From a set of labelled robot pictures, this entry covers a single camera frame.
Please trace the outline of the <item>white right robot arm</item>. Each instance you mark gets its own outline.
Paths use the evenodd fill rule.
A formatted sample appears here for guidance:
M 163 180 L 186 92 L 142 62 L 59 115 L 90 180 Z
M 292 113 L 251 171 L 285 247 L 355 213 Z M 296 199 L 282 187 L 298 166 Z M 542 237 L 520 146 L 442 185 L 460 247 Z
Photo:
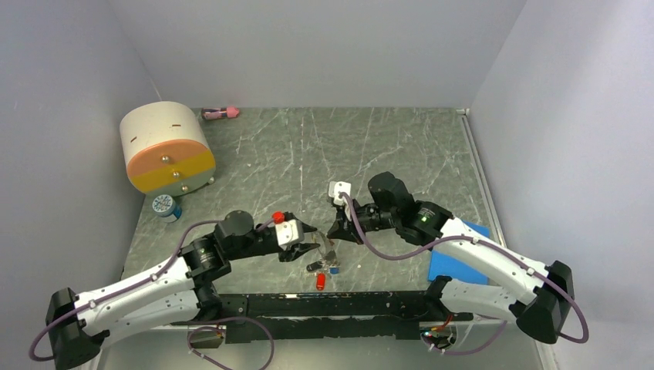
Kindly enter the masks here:
M 387 261 L 436 251 L 472 267 L 493 283 L 471 284 L 437 276 L 424 294 L 424 310 L 435 320 L 459 313 L 511 322 L 528 337 L 553 345 L 583 344 L 588 323 L 574 299 L 571 268 L 546 264 L 493 242 L 436 203 L 416 200 L 390 172 L 368 182 L 372 202 L 359 204 L 351 184 L 332 181 L 328 198 L 336 209 L 330 239 L 363 244 Z

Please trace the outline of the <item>red key tag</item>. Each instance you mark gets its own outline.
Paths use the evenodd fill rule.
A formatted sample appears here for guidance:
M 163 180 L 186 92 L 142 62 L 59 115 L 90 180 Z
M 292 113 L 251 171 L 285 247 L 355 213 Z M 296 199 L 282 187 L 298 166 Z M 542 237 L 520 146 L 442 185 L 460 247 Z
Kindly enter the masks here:
M 315 280 L 315 289 L 317 291 L 323 291 L 325 289 L 326 275 L 324 273 L 318 273 Z

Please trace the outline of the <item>black key fob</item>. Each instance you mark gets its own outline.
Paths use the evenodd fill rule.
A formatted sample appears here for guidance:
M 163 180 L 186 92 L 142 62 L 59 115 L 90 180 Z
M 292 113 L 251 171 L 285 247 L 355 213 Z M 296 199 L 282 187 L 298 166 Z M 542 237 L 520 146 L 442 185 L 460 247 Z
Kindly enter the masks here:
M 321 261 L 316 261 L 306 266 L 306 270 L 309 273 L 320 271 L 323 268 L 324 268 L 324 264 Z

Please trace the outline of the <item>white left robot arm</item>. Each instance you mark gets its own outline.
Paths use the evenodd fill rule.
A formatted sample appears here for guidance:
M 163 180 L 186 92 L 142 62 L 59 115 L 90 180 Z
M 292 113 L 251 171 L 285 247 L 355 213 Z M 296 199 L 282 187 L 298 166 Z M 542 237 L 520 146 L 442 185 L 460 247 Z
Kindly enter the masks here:
M 231 273 L 232 261 L 275 254 L 291 262 L 318 247 L 305 239 L 317 228 L 290 212 L 256 224 L 248 212 L 235 210 L 212 225 L 209 234 L 189 244 L 180 240 L 168 259 L 125 280 L 81 293 L 71 288 L 53 293 L 38 336 L 49 338 L 47 359 L 57 369 L 73 369 L 105 347 L 159 325 L 210 324 L 222 308 L 213 283 Z

